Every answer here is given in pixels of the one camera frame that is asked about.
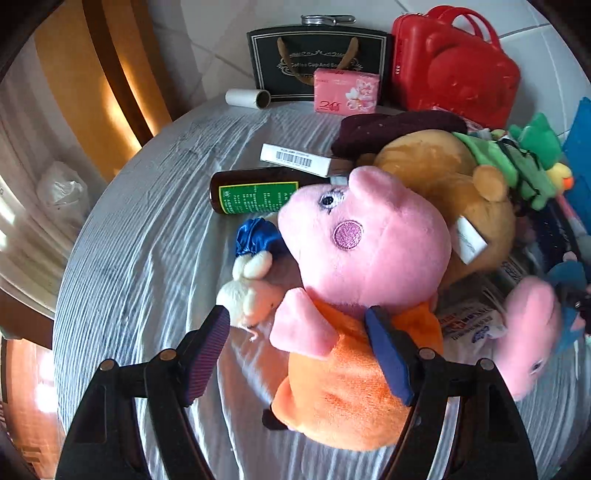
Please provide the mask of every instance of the brown teddy bear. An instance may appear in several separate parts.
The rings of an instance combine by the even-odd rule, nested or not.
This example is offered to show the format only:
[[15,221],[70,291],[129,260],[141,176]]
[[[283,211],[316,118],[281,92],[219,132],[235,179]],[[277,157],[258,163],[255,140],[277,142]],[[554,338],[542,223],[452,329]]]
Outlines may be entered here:
[[429,200],[448,227],[465,217],[487,247],[468,265],[452,253],[440,288],[477,271],[496,269],[509,256],[515,237],[515,215],[508,187],[499,170],[477,166],[464,143],[451,133],[423,130],[397,138],[370,163],[396,175],[405,186]]

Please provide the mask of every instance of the brown glass bottle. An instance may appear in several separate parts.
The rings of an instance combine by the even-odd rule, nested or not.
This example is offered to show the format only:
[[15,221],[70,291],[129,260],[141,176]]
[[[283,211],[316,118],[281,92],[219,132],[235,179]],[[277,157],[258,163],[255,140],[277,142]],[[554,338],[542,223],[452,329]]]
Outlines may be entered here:
[[276,212],[297,189],[330,179],[287,167],[219,171],[209,183],[209,201],[222,215]]

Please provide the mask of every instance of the black gift bag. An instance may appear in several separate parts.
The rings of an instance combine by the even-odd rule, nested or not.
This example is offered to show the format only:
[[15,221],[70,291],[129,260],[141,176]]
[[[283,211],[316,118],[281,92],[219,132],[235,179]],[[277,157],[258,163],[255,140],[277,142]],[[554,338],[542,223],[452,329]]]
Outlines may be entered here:
[[248,33],[256,88],[271,100],[314,99],[318,68],[355,70],[380,76],[381,102],[390,81],[392,35],[341,25],[288,25]]

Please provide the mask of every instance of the pig snout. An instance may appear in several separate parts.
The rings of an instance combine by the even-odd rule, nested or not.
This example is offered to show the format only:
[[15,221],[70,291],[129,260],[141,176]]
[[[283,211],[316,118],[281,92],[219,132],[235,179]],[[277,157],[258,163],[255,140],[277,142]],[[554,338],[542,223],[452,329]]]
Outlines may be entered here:
[[396,177],[378,167],[358,167],[351,172],[349,189],[360,201],[397,206],[407,189]]

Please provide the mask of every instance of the maroon towel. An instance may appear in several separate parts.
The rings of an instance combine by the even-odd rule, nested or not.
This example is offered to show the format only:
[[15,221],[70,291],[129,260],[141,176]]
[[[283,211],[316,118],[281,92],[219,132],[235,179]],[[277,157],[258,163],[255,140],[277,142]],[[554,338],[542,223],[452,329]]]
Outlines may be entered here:
[[339,136],[332,144],[332,151],[337,157],[357,160],[364,153],[379,153],[399,137],[432,129],[467,134],[466,122],[461,117],[441,110],[398,115],[351,115],[340,123]]

